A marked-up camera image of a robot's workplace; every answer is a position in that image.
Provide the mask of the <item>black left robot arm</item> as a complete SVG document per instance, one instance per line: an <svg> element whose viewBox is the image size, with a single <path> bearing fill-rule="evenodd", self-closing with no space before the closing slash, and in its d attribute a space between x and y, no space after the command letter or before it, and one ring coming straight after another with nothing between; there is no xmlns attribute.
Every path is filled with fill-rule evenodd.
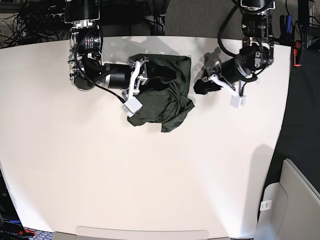
<svg viewBox="0 0 320 240"><path fill-rule="evenodd" d="M212 66L205 69L203 76L194 86L198 95L206 95L225 89L232 96L243 97L245 86L255 82L258 75L274 62L274 39L272 16L269 11L275 9L274 0L235 0L222 25L219 28L217 42L220 50L230 57L221 62L217 58ZM236 11L242 14L242 47L238 53L227 50L222 42L222 34Z"/></svg>

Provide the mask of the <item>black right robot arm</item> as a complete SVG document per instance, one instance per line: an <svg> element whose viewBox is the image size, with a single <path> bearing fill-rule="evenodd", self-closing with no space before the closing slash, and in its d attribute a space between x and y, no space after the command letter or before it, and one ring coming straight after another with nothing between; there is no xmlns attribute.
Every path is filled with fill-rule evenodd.
<svg viewBox="0 0 320 240"><path fill-rule="evenodd" d="M161 88L176 79L174 70L148 57L129 64L103 63L100 6L98 0L65 2L64 21L70 25L69 78L78 90L90 91L100 87L128 91L132 84L134 94L138 94L140 86L150 81L156 82L156 87Z"/></svg>

